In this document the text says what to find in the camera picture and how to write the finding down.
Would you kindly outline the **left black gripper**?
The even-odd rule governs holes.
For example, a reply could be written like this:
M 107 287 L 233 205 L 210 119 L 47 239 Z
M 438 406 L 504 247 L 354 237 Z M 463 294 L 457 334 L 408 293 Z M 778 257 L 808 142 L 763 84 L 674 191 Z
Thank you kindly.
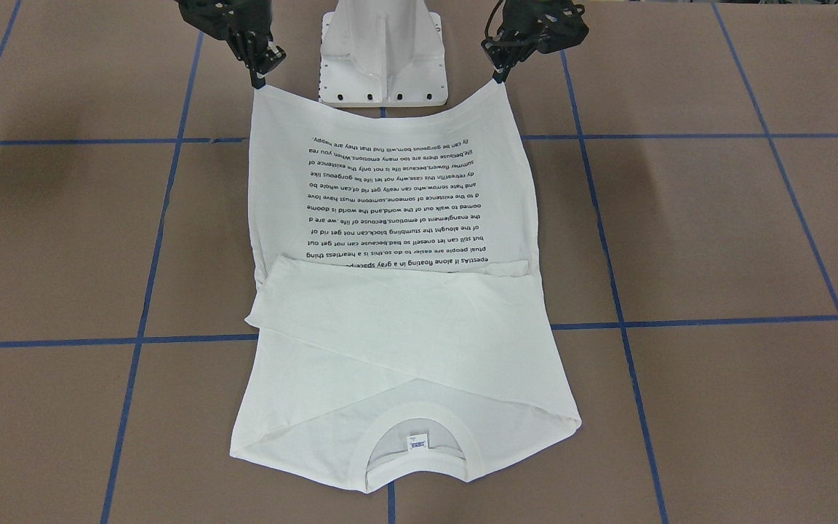
M 506 1 L 496 41 L 480 43 L 493 65 L 492 79 L 505 83 L 518 63 L 508 47 L 537 50 L 542 54 L 581 44 L 589 33 L 584 4 L 572 1 Z

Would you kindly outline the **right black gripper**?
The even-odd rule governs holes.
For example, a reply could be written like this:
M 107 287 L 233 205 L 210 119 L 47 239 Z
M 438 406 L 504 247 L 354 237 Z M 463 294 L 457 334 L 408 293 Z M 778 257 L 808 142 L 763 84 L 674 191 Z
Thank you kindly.
M 253 89 L 266 86 L 266 74 L 287 57 L 286 51 L 272 41 L 270 1 L 177 1 L 177 7 L 184 21 L 213 39 L 224 41 L 230 33 L 252 33 L 268 40 L 259 55 L 247 60 Z

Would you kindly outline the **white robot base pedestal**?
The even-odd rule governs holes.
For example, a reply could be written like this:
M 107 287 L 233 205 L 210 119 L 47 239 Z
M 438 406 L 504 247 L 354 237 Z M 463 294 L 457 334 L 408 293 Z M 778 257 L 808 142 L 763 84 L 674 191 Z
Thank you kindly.
M 440 16 L 423 1 L 340 1 L 322 17 L 319 102 L 333 107 L 443 106 Z

